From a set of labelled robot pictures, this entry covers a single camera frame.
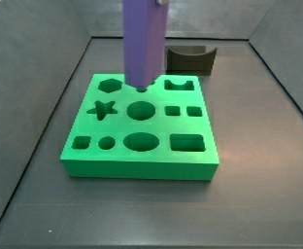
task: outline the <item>hexagonal hole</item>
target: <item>hexagonal hole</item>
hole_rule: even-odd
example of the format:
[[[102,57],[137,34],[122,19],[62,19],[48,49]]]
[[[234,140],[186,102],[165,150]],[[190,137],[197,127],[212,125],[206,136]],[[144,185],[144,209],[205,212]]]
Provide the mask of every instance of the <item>hexagonal hole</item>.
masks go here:
[[[100,82],[98,89],[102,90],[106,93],[112,93],[120,89],[122,89],[122,82],[116,79],[109,79],[102,82]]]

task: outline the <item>black object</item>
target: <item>black object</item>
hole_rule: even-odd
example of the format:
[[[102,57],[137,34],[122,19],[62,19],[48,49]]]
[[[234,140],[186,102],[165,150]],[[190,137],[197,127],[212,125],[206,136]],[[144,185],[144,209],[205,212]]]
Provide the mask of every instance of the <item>black object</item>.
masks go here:
[[[210,76],[218,49],[206,52],[206,46],[166,47],[166,65],[170,75]]]

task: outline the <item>gray floor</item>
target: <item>gray floor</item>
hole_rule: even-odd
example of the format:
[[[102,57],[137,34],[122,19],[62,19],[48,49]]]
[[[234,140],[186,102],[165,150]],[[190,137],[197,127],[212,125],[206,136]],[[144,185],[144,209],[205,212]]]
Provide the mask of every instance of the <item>gray floor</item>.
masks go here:
[[[222,164],[212,183],[70,179],[58,157],[93,73],[124,71],[93,40],[0,224],[4,245],[303,245],[303,118],[246,42],[202,89]]]

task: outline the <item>circular hole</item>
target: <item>circular hole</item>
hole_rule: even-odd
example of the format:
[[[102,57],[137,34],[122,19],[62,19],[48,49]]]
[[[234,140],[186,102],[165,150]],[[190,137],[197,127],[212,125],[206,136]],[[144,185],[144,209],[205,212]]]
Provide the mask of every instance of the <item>circular hole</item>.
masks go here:
[[[149,120],[156,115],[156,107],[149,102],[138,101],[126,107],[128,116],[137,120]]]
[[[137,89],[137,92],[146,92],[146,89]]]
[[[160,139],[156,135],[145,132],[130,134],[125,138],[125,146],[136,152],[148,152],[160,145]]]
[[[116,146],[116,139],[112,136],[104,137],[98,142],[98,146],[102,150],[110,150]]]

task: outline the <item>star-shaped hole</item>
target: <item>star-shaped hole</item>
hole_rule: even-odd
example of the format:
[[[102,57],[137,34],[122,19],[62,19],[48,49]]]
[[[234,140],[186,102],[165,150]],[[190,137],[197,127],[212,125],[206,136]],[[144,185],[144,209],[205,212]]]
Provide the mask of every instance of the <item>star-shaped hole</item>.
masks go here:
[[[116,101],[104,103],[102,101],[94,102],[94,108],[86,111],[88,114],[96,114],[97,120],[102,121],[108,114],[118,114],[118,111],[114,109]]]

